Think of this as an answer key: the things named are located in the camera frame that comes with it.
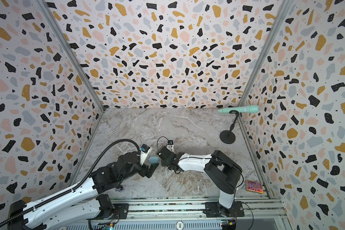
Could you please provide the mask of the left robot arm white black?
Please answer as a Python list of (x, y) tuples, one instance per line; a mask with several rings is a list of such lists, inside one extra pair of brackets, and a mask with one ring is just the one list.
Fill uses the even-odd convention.
[(100, 167), (83, 183), (66, 188), (43, 199), (14, 202), (9, 211), (9, 230), (55, 230), (83, 219), (124, 219), (127, 206), (118, 208), (106, 194), (121, 189), (122, 182), (138, 174), (150, 178), (159, 166), (158, 157), (128, 152), (116, 162)]

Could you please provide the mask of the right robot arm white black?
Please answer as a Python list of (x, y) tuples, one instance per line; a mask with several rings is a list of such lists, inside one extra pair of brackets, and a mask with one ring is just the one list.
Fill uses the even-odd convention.
[(162, 163), (176, 173), (195, 171), (205, 173), (220, 190), (219, 205), (230, 209), (236, 188), (242, 177), (242, 168), (220, 150), (208, 155), (175, 154), (167, 147), (157, 153)]

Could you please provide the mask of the blue earbud charging case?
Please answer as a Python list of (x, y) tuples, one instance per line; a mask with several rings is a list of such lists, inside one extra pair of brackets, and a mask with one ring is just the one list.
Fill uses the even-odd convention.
[(159, 163), (159, 158), (157, 156), (152, 156), (149, 158), (150, 164), (156, 164)]

